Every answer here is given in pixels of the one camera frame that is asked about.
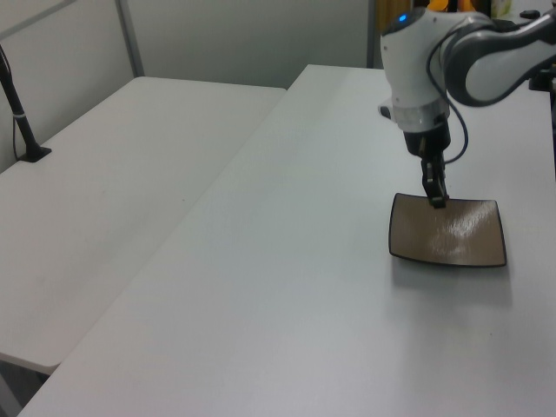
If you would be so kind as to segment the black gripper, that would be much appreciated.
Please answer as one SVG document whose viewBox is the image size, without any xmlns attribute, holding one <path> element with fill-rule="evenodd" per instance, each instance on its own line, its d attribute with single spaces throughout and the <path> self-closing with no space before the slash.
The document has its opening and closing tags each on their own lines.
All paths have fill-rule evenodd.
<svg viewBox="0 0 556 417">
<path fill-rule="evenodd" d="M 449 198 L 445 184 L 445 162 L 442 155 L 451 143 L 447 123 L 423 132 L 403 132 L 407 151 L 420 157 L 421 183 L 427 199 L 433 204 L 445 204 Z"/>
</svg>

